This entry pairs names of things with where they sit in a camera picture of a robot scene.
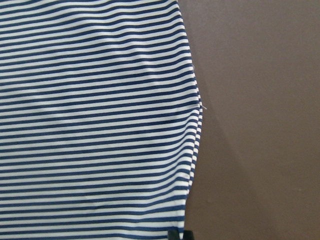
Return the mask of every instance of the navy and white striped fabric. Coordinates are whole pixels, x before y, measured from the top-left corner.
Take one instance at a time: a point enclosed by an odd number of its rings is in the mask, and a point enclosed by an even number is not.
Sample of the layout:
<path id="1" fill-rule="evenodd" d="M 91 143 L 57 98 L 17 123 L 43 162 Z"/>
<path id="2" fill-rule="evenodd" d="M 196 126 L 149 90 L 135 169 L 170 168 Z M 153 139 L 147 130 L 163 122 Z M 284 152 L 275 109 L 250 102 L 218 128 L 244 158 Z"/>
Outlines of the navy and white striped fabric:
<path id="1" fill-rule="evenodd" d="M 0 1 L 0 239 L 184 230 L 202 105 L 176 0 Z"/>

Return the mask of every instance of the brown surface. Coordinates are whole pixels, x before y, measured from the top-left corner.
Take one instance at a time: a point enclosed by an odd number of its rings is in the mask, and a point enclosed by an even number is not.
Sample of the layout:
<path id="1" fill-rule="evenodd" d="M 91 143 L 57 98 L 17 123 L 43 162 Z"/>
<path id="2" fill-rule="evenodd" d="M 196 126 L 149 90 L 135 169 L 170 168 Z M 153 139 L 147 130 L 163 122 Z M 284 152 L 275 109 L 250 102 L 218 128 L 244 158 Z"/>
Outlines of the brown surface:
<path id="1" fill-rule="evenodd" d="M 180 0 L 204 121 L 196 240 L 320 240 L 320 1 Z"/>

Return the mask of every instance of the brown background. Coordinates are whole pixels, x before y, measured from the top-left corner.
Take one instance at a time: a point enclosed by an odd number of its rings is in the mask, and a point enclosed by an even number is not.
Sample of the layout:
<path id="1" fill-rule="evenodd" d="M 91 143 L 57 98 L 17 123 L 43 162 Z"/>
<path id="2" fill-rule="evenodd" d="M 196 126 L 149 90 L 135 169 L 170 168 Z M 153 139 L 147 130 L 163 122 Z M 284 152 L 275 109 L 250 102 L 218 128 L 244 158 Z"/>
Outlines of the brown background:
<path id="1" fill-rule="evenodd" d="M 320 240 L 320 1 L 179 5 L 207 107 L 186 229 Z"/>

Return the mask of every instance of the striped fabric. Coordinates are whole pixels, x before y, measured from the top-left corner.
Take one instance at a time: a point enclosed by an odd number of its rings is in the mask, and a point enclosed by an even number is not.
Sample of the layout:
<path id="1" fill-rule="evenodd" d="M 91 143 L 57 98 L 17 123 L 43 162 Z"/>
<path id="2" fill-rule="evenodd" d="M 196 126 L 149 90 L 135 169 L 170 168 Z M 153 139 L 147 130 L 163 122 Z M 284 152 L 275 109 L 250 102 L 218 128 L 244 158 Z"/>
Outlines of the striped fabric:
<path id="1" fill-rule="evenodd" d="M 176 0 L 0 1 L 0 239 L 184 230 L 202 105 Z"/>

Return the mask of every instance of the striped garment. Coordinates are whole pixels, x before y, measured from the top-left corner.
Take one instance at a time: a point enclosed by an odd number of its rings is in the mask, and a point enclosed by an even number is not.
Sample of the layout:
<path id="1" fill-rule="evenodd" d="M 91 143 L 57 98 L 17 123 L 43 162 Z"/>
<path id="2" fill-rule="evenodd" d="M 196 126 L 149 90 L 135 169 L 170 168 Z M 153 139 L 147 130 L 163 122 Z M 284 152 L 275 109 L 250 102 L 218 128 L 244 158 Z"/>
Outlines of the striped garment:
<path id="1" fill-rule="evenodd" d="M 0 1 L 0 239 L 184 230 L 202 105 L 176 0 Z"/>

